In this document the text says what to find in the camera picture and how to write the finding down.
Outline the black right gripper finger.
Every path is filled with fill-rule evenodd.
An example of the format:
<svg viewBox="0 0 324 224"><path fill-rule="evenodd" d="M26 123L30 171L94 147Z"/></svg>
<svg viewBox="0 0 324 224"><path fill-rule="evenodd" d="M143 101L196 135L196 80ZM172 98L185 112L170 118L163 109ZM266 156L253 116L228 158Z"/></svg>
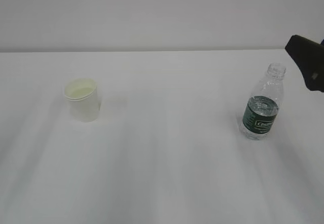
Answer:
<svg viewBox="0 0 324 224"><path fill-rule="evenodd" d="M298 66L310 91L324 91L323 50L323 43L316 43L300 35L291 36L285 46L285 51Z"/></svg>

